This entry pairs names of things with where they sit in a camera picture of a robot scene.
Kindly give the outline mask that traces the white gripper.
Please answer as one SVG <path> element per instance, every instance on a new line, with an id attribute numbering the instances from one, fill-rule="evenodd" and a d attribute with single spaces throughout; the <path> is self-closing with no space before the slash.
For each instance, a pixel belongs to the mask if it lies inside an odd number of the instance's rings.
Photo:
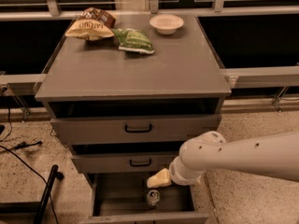
<path id="1" fill-rule="evenodd" d="M 195 158 L 177 156 L 169 165 L 147 180 L 149 189 L 168 187 L 171 180 L 181 186 L 191 186 L 198 182 L 204 171 L 198 166 Z"/>

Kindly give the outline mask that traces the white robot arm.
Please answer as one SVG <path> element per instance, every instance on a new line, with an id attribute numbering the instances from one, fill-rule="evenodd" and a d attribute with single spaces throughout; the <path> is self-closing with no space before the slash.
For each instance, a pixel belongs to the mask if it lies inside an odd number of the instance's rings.
<path id="1" fill-rule="evenodd" d="M 178 156 L 148 178 L 147 186 L 191 186 L 204 172 L 217 169 L 298 181 L 299 132 L 234 142 L 215 131 L 203 133 L 184 142 Z"/>

